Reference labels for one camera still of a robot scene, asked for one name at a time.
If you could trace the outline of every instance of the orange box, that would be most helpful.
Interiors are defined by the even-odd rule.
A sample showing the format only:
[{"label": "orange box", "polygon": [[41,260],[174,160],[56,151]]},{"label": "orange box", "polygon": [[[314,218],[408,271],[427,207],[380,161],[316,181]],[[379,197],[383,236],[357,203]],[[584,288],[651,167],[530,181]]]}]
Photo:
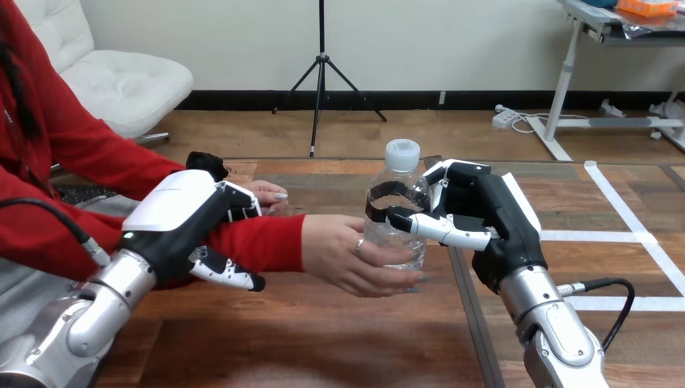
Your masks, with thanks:
[{"label": "orange box", "polygon": [[672,16],[678,13],[678,2],[663,0],[619,0],[617,6],[622,11],[641,16]]}]

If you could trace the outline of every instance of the woman's hand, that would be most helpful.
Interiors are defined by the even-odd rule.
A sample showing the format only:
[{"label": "woman's hand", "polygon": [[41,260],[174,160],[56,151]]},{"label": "woman's hand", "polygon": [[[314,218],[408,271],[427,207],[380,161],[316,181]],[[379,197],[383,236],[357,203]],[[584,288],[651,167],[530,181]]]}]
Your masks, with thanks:
[{"label": "woman's hand", "polygon": [[264,180],[255,180],[241,184],[242,187],[254,193],[262,206],[262,214],[277,216],[285,214],[288,207],[288,200],[277,198],[276,194],[288,194],[284,188],[277,184],[269,183]]},{"label": "woman's hand", "polygon": [[348,216],[311,215],[302,225],[302,265],[306,272],[357,297],[389,297],[408,293],[428,276],[420,271],[385,268],[404,264],[411,252],[379,248],[365,241],[355,250],[364,220]]}]

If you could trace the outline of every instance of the white wall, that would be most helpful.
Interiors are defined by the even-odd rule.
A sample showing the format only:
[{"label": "white wall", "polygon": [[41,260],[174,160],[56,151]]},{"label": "white wall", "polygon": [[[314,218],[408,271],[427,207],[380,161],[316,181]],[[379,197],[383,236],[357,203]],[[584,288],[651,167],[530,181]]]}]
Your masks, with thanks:
[{"label": "white wall", "polygon": [[[316,0],[82,3],[97,49],[174,59],[197,90],[287,90],[318,53]],[[326,34],[326,52],[362,90],[553,90],[570,25],[554,0],[326,0]],[[577,69],[575,90],[667,91],[685,79],[685,48],[584,36]],[[333,74],[327,86],[347,89]]]}]

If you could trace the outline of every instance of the black baseboard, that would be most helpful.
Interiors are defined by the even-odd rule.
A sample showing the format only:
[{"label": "black baseboard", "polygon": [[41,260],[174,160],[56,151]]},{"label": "black baseboard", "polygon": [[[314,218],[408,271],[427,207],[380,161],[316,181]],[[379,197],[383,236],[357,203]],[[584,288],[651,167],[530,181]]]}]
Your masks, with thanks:
[{"label": "black baseboard", "polygon": [[[485,110],[502,104],[512,109],[549,109],[554,91],[448,91],[443,104],[439,91],[366,91],[371,105],[385,110]],[[668,92],[660,91],[569,91],[564,108],[599,109],[602,100],[623,110],[645,110],[650,104],[666,101]],[[193,91],[177,107],[199,111],[270,111],[280,105],[287,91]],[[293,93],[283,110],[313,110],[316,91]],[[321,109],[336,111],[368,110],[351,91],[326,92]]]}]

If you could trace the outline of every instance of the desk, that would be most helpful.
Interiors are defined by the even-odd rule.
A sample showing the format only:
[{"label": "desk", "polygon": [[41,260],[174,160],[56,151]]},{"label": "desk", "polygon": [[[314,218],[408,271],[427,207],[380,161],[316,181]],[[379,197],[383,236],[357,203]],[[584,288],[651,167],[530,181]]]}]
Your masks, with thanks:
[{"label": "desk", "polygon": [[561,66],[561,75],[559,76],[559,82],[554,94],[547,125],[542,124],[537,117],[528,117],[526,119],[535,131],[535,134],[547,147],[550,154],[552,154],[556,160],[572,160],[554,137],[557,128],[654,128],[669,138],[681,150],[685,150],[685,124],[682,120],[663,120],[658,117],[629,119],[599,118],[584,120],[559,119],[566,92],[569,89],[571,76],[573,75],[574,63],[578,54],[578,40],[582,33],[586,33],[590,38],[600,44],[630,47],[685,46],[685,38],[654,37],[625,39],[621,27],[620,15],[608,10],[590,6],[581,0],[557,1],[564,7],[564,11],[568,12],[568,20],[571,21],[574,26],[569,51]]},{"label": "desk", "polygon": [[[497,173],[514,173],[544,230],[629,232],[582,165],[491,165]],[[365,192],[383,162],[263,159],[226,166],[232,180],[285,186],[292,213],[362,216]],[[599,168],[685,268],[685,192],[660,166]],[[685,167],[668,171],[685,178]],[[624,276],[638,296],[682,297],[638,243],[544,241],[543,251],[559,283]],[[472,271],[465,278],[475,284],[477,298],[467,302],[484,325],[469,326],[473,317],[466,314],[454,268],[470,261],[470,253],[458,254],[431,244],[426,270],[433,281],[423,293],[380,300],[348,296],[304,274],[272,273],[262,293],[202,283],[152,293],[121,333],[97,386],[532,387],[511,320]],[[600,339],[616,317],[596,309],[579,314]],[[683,312],[631,313],[607,356],[610,386],[682,386],[684,319]],[[472,339],[477,331],[484,339]],[[484,346],[494,354],[493,365],[483,357]]]}]

